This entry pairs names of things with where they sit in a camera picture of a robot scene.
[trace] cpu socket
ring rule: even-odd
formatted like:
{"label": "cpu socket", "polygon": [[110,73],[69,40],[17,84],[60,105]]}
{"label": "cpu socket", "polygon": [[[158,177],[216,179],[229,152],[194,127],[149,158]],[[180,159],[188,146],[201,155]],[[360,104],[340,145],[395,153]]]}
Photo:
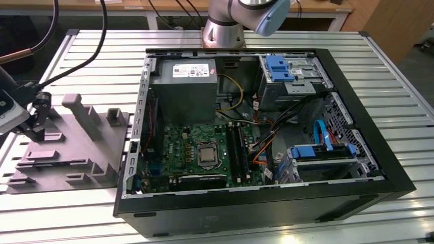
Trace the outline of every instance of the cpu socket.
{"label": "cpu socket", "polygon": [[210,169],[218,164],[217,145],[212,142],[197,144],[197,166]]}

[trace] motherboard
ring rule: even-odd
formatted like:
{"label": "motherboard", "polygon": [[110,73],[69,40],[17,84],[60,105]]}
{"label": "motherboard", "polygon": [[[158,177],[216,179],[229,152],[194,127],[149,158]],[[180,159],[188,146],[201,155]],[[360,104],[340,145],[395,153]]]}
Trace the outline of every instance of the motherboard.
{"label": "motherboard", "polygon": [[[230,158],[233,144],[230,131],[237,130],[245,155],[238,160]],[[250,164],[248,145],[253,143],[252,128],[246,125],[192,125],[164,127],[162,160],[150,163],[148,170],[153,176],[144,179],[145,192],[209,189],[213,183],[221,188],[260,186],[261,169]]]}

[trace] ram slot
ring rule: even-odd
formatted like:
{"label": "ram slot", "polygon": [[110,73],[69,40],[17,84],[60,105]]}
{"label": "ram slot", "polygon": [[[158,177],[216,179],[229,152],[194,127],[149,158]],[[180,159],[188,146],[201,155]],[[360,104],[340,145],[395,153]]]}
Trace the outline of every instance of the ram slot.
{"label": "ram slot", "polygon": [[233,132],[236,135],[236,145],[234,148],[237,157],[240,159],[238,165],[241,170],[241,180],[249,179],[249,172],[248,172],[248,160],[246,160],[246,150],[245,150],[245,144],[244,144],[244,137],[240,126],[233,127]]}
{"label": "ram slot", "polygon": [[226,150],[229,155],[229,164],[230,164],[230,175],[232,175],[232,182],[241,182],[240,178],[240,158],[236,153],[236,136],[233,133],[233,127],[225,126],[225,141],[226,141]]}

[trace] white label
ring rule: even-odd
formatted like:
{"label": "white label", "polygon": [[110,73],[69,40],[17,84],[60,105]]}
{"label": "white label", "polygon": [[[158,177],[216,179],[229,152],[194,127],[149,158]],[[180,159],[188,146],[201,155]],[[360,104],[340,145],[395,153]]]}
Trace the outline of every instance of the white label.
{"label": "white label", "polygon": [[272,173],[270,173],[269,169],[266,169],[266,168],[264,170],[264,175],[265,175],[265,177],[268,177],[268,179],[272,179]]}
{"label": "white label", "polygon": [[254,111],[258,110],[258,102],[256,102],[256,101],[252,102],[252,109],[253,109]]}
{"label": "white label", "polygon": [[124,9],[144,9],[142,7],[136,7],[136,6],[125,6],[122,8]]}
{"label": "white label", "polygon": [[351,12],[351,9],[336,9],[336,12]]}
{"label": "white label", "polygon": [[284,156],[284,155],[283,155],[281,153],[277,152],[276,157],[275,157],[275,160],[280,160],[280,159],[283,159],[283,156]]}
{"label": "white label", "polygon": [[303,71],[299,69],[293,69],[293,70],[291,70],[291,72],[292,72],[292,74],[297,74],[297,75],[303,74]]}
{"label": "white label", "polygon": [[209,77],[208,64],[173,65],[173,78]]}

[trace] aluminum slotted table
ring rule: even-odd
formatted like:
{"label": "aluminum slotted table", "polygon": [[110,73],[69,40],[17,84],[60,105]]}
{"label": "aluminum slotted table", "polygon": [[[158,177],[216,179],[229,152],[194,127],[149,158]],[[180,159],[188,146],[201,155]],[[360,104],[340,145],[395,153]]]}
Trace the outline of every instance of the aluminum slotted table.
{"label": "aluminum slotted table", "polygon": [[[42,81],[82,62],[94,51],[98,30],[66,35]],[[245,32],[248,48],[328,48],[416,186],[407,196],[380,203],[344,221],[202,235],[144,239],[112,217],[116,189],[0,195],[0,243],[423,243],[434,232],[434,110],[369,37],[359,33]],[[146,48],[198,48],[197,31],[109,30],[101,53],[86,68],[45,90],[60,113],[65,93],[80,93],[97,112],[133,113]],[[9,135],[0,150],[0,182],[25,152],[22,136]],[[0,186],[3,193],[6,186]]]}

